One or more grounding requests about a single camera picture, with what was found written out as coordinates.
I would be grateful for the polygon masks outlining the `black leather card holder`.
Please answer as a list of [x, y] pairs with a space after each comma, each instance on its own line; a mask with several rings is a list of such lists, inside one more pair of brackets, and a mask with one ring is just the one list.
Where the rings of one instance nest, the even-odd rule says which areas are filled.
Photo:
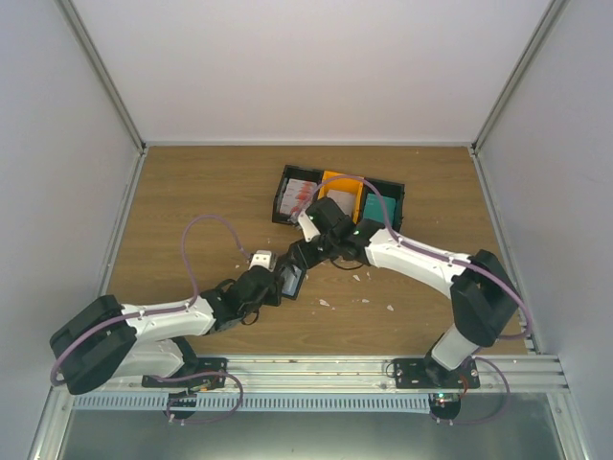
[[279, 275], [282, 280], [282, 297], [291, 300], [297, 299], [307, 271], [296, 264], [284, 264]]

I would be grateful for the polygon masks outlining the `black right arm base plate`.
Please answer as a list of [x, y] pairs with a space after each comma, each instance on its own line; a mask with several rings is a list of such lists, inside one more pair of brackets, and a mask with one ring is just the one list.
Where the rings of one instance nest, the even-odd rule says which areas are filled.
[[470, 358], [454, 370], [445, 370], [423, 357], [395, 358], [386, 373], [397, 389], [477, 389], [481, 386], [476, 361]]

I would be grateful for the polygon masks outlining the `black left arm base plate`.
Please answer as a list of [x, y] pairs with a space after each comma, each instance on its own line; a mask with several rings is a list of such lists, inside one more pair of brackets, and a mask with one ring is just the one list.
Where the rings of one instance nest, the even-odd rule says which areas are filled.
[[190, 391], [214, 390], [225, 386], [229, 360], [226, 357], [199, 357], [192, 370], [180, 369], [173, 376], [155, 379], [144, 376], [141, 385], [145, 388], [179, 388]]

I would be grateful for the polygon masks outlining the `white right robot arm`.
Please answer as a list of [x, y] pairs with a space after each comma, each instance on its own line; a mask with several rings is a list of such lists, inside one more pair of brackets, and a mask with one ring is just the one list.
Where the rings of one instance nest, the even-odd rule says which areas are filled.
[[499, 340], [510, 320], [524, 310], [497, 257], [481, 250], [470, 256], [407, 239], [389, 225], [364, 218], [354, 222], [330, 198], [295, 213], [303, 232], [292, 247], [299, 267], [310, 269], [342, 257], [392, 270], [438, 291], [451, 302], [453, 323], [423, 359], [425, 379], [445, 388], [474, 353]]

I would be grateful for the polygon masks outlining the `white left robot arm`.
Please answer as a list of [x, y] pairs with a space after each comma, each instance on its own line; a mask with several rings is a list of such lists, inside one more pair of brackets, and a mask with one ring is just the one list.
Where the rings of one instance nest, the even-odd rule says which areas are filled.
[[51, 382], [73, 395], [125, 377], [139, 377], [146, 387], [218, 387], [223, 365], [198, 357], [189, 337], [253, 324], [261, 307], [295, 299], [304, 276], [294, 264], [253, 264], [236, 280], [182, 302], [136, 306], [104, 295], [52, 335]]

